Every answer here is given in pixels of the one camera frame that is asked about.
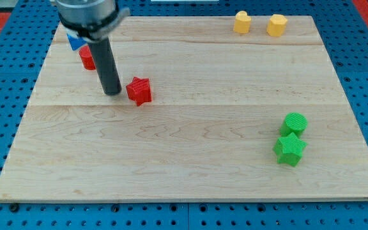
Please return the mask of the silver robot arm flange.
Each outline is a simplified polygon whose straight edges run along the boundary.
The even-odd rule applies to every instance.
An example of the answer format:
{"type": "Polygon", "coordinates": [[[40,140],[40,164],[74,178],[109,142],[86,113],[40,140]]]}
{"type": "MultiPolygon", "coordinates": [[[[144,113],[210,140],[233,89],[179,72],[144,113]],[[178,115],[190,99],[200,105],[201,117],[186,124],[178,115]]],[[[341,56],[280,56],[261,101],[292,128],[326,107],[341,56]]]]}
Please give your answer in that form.
{"type": "Polygon", "coordinates": [[[130,9],[119,7],[117,0],[52,0],[51,4],[67,33],[89,43],[108,38],[130,16],[130,9]]]}

